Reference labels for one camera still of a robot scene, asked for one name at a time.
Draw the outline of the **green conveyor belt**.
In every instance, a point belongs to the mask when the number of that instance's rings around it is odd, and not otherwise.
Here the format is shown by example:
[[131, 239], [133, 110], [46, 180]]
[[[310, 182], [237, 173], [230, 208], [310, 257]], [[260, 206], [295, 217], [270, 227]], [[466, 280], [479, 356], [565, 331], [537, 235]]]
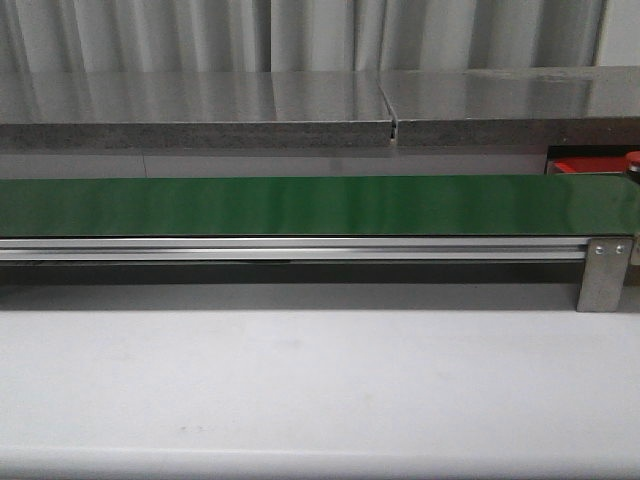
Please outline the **green conveyor belt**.
[[615, 175], [5, 180], [1, 234], [625, 236], [639, 188]]

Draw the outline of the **red mushroom push button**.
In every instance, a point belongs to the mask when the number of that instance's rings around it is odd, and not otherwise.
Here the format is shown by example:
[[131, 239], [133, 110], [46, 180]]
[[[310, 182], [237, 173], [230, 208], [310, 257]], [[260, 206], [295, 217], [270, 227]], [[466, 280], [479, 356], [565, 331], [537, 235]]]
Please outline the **red mushroom push button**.
[[635, 183], [640, 183], [640, 152], [632, 151], [625, 155], [628, 162], [626, 175]]

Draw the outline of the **steel counter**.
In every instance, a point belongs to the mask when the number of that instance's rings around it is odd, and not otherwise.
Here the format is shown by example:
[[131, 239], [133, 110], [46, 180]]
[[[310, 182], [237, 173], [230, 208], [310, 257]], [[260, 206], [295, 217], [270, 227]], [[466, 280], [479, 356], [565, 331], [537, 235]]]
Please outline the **steel counter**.
[[366, 72], [4, 73], [4, 150], [386, 147]]
[[401, 147], [596, 146], [639, 142], [639, 69], [387, 71]]

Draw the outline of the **left steel counter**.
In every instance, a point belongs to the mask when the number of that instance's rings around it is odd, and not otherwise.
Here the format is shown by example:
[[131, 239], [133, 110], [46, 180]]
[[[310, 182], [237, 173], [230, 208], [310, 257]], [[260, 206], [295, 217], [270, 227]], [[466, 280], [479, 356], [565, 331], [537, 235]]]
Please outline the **left steel counter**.
[[386, 147], [366, 72], [4, 73], [4, 150]]

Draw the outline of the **right steel counter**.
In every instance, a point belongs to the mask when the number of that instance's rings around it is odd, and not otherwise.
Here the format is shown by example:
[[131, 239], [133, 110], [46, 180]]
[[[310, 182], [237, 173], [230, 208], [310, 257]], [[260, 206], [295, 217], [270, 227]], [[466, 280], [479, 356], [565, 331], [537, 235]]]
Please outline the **right steel counter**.
[[639, 142], [639, 69], [387, 71], [401, 147], [596, 146]]

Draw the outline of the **steel conveyor support bracket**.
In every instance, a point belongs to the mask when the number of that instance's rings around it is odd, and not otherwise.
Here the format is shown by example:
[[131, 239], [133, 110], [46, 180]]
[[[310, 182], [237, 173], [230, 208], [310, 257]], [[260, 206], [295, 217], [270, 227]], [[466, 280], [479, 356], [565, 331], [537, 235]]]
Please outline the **steel conveyor support bracket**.
[[589, 241], [576, 305], [578, 312], [617, 310], [632, 248], [631, 237], [598, 237]]

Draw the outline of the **red plastic bin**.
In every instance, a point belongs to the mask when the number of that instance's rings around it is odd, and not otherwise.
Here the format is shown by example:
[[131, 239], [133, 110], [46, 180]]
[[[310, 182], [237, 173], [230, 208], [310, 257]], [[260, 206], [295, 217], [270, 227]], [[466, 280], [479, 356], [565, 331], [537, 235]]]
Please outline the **red plastic bin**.
[[546, 173], [554, 174], [617, 174], [627, 171], [629, 161], [624, 156], [577, 156], [549, 159]]

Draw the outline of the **grey pleated curtain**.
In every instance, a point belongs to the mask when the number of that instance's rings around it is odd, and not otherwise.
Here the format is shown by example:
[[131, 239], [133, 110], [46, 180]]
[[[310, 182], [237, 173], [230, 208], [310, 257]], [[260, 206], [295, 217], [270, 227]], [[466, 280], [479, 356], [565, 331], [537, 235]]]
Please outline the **grey pleated curtain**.
[[5, 1], [5, 72], [587, 66], [602, 1]]

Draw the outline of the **aluminium conveyor side rail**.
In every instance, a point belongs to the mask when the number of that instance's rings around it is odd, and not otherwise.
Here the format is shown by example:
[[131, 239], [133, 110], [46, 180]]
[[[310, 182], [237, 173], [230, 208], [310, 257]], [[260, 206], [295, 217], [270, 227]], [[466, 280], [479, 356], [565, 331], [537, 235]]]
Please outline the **aluminium conveyor side rail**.
[[587, 237], [140, 237], [1, 241], [3, 261], [582, 260]]

